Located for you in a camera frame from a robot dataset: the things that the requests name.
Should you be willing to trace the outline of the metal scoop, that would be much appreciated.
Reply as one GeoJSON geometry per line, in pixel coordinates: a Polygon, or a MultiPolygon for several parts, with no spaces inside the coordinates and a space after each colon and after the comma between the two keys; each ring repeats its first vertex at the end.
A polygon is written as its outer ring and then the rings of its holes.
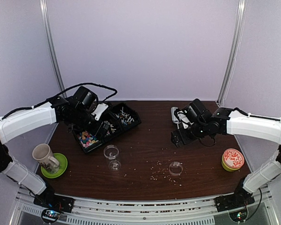
{"type": "Polygon", "coordinates": [[[180,120],[179,120],[179,117],[177,115],[177,113],[180,111],[180,109],[178,107],[171,107],[171,119],[172,119],[172,122],[174,124],[179,124],[180,123],[180,120]]]}

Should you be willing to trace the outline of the black three-compartment candy bin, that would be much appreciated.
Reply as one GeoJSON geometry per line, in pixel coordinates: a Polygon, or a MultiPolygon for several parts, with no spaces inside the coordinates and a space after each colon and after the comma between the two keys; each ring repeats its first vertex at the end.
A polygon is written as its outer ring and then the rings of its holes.
{"type": "Polygon", "coordinates": [[[101,120],[103,121],[104,128],[96,135],[77,129],[72,131],[75,140],[85,154],[141,124],[139,114],[126,103],[112,105],[101,116],[101,120]]]}

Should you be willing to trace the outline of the clear plastic jar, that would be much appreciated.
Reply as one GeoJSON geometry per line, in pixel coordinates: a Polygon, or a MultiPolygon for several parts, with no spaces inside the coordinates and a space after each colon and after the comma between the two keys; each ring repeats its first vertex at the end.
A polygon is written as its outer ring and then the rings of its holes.
{"type": "Polygon", "coordinates": [[[117,146],[107,145],[104,148],[104,157],[110,171],[117,172],[120,170],[121,162],[119,158],[119,149],[117,146]]]}

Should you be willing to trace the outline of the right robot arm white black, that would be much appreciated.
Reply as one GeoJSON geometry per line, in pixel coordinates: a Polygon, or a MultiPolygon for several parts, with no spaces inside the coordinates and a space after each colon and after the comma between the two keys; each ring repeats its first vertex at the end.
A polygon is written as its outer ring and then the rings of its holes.
{"type": "Polygon", "coordinates": [[[231,196],[233,206],[242,206],[258,188],[281,175],[281,117],[256,115],[237,107],[219,107],[210,112],[197,98],[182,109],[172,107],[170,113],[177,125],[171,132],[171,142],[178,148],[201,142],[205,137],[214,140],[216,135],[232,135],[277,147],[259,168],[240,180],[231,196]]]}

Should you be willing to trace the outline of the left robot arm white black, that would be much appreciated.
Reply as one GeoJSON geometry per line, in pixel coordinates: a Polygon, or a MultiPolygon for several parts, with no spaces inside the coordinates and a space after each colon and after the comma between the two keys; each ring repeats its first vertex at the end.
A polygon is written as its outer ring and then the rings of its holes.
{"type": "Polygon", "coordinates": [[[60,122],[97,138],[104,137],[110,126],[101,116],[110,106],[105,101],[100,102],[97,94],[85,86],[85,83],[76,85],[77,91],[70,97],[63,98],[58,93],[41,103],[16,108],[0,117],[0,173],[39,196],[47,208],[58,204],[54,190],[40,176],[10,156],[6,143],[36,128],[60,122]]]}

